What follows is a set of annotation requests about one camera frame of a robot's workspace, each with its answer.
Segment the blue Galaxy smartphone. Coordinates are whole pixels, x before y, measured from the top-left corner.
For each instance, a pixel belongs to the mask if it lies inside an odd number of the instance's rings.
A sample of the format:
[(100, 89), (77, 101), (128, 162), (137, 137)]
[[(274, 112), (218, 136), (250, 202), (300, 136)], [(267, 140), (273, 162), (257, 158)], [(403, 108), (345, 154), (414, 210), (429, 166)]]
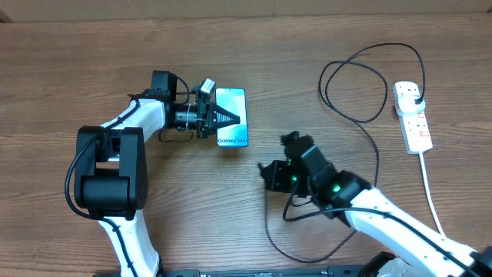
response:
[(245, 90), (242, 88), (218, 88), (215, 121), (218, 123), (216, 142), (221, 148), (248, 146), (248, 116)]

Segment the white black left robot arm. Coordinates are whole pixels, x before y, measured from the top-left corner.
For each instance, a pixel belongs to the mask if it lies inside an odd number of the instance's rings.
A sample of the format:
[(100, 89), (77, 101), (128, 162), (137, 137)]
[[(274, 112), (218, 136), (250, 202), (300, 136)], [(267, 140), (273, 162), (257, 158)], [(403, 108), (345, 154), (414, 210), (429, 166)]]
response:
[(143, 208), (148, 197), (145, 143), (167, 129), (211, 135), (225, 148), (248, 145), (246, 93), (219, 88), (206, 78), (178, 102), (181, 77), (155, 70), (150, 88), (131, 94), (116, 118), (78, 130), (76, 155), (65, 177), (65, 199), (77, 215), (106, 231), (120, 262), (119, 276), (164, 276), (160, 254), (151, 243)]

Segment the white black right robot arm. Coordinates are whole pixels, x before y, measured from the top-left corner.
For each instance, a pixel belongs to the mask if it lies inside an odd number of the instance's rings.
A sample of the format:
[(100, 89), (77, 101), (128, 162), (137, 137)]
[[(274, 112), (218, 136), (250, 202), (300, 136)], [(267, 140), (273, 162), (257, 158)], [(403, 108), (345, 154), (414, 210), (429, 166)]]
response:
[(415, 276), (489, 276), (491, 250), (478, 252), (446, 238), (391, 202), (383, 192), (352, 172), (338, 171), (309, 135), (281, 136), (285, 158), (259, 167), (264, 188), (291, 198), (310, 198), (310, 217), (340, 219), (388, 248), (363, 269), (363, 275), (390, 272)]

